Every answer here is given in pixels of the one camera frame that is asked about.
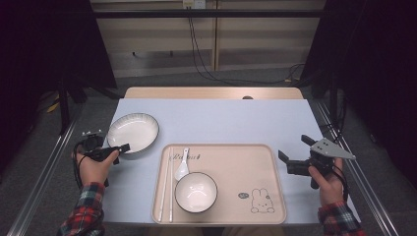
food tray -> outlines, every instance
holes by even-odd
[[[189,148],[190,172],[203,172],[216,183],[218,194],[214,205],[200,213],[180,208],[172,191],[172,222],[170,222],[171,167],[173,173],[181,163],[184,148]],[[159,221],[165,170],[167,180],[162,217]],[[174,176],[173,190],[177,181]],[[273,152],[265,145],[169,145],[161,154],[159,174],[153,198],[152,218],[160,224],[248,225],[279,224],[286,210]]]

white plate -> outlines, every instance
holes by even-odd
[[[149,147],[156,139],[159,126],[156,120],[145,113],[133,113],[115,121],[107,134],[111,147],[129,144],[132,153]]]

white ceramic spoon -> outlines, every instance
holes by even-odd
[[[187,165],[187,157],[188,157],[188,147],[184,148],[183,160],[181,161],[180,166],[178,167],[177,171],[175,172],[175,179],[180,181],[180,179],[190,173],[188,170]]]

bowl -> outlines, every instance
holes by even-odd
[[[207,210],[216,198],[217,186],[205,173],[190,173],[184,176],[175,188],[175,200],[178,205],[191,213]]]

rabbit logo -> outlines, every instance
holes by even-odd
[[[273,213],[275,209],[273,208],[272,200],[269,197],[268,191],[266,189],[254,189],[252,191],[252,213]]]

